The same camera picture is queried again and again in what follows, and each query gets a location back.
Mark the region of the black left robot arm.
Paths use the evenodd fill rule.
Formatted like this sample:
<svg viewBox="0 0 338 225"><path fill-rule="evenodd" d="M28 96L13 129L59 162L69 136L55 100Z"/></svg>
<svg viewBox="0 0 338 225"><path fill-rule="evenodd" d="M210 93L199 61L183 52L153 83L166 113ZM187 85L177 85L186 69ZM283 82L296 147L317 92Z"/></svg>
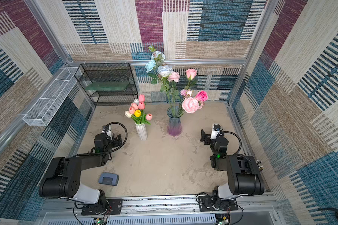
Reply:
<svg viewBox="0 0 338 225"><path fill-rule="evenodd" d="M60 198L81 205L83 216L108 216L121 213L122 199L109 200L101 189L93 189L81 182L81 172L102 167L112 160L111 154L126 143L121 135L104 133L94 138L94 147L88 153L53 158L39 186L43 198Z"/></svg>

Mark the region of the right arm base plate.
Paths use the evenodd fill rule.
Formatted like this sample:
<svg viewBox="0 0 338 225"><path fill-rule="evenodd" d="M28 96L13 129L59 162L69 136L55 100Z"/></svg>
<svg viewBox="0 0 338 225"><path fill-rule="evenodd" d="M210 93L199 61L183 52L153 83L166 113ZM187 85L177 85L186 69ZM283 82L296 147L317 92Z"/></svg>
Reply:
<svg viewBox="0 0 338 225"><path fill-rule="evenodd" d="M196 196L200 211L238 211L238 205L234 200L223 200L209 195Z"/></svg>

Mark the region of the pink tulip picked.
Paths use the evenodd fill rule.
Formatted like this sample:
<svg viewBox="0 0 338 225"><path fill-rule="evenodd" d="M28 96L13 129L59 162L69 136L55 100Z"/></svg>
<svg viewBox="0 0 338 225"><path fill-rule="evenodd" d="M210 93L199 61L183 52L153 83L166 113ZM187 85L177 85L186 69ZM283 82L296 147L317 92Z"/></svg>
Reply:
<svg viewBox="0 0 338 225"><path fill-rule="evenodd" d="M139 97L138 97L138 101L139 101L140 103L145 102L145 96L144 96L143 94L140 94Z"/></svg>
<svg viewBox="0 0 338 225"><path fill-rule="evenodd" d="M148 113L148 114L146 115L146 120L147 120L147 121L151 121L152 118L153 118L152 114Z"/></svg>
<svg viewBox="0 0 338 225"><path fill-rule="evenodd" d="M144 109L145 109L145 103L144 103L144 102L139 102L138 108L139 108L140 110L144 110Z"/></svg>

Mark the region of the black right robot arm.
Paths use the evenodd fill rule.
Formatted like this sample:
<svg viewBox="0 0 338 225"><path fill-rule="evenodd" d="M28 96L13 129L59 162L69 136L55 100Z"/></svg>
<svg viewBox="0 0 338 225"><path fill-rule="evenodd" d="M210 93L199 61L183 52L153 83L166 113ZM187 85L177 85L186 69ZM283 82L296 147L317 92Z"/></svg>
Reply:
<svg viewBox="0 0 338 225"><path fill-rule="evenodd" d="M238 139L238 150L233 154L227 153L229 140L224 136L230 134ZM253 156L240 153L242 141L240 137L230 131L223 131L218 124L213 126L211 134L201 131L201 142L210 146L213 153L210 159L211 167L216 171L227 172L227 182L216 186L212 194L205 192L196 196L200 211L223 211L239 209L236 199L242 196L262 195L265 191L259 164Z"/></svg>

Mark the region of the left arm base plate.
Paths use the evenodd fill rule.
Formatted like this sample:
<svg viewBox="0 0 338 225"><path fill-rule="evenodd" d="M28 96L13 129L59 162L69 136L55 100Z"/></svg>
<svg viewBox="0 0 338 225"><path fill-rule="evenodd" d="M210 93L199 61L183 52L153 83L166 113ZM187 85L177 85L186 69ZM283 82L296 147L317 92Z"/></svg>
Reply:
<svg viewBox="0 0 338 225"><path fill-rule="evenodd" d="M106 199L104 203L86 204L83 206L82 216L119 215L122 210L123 199Z"/></svg>

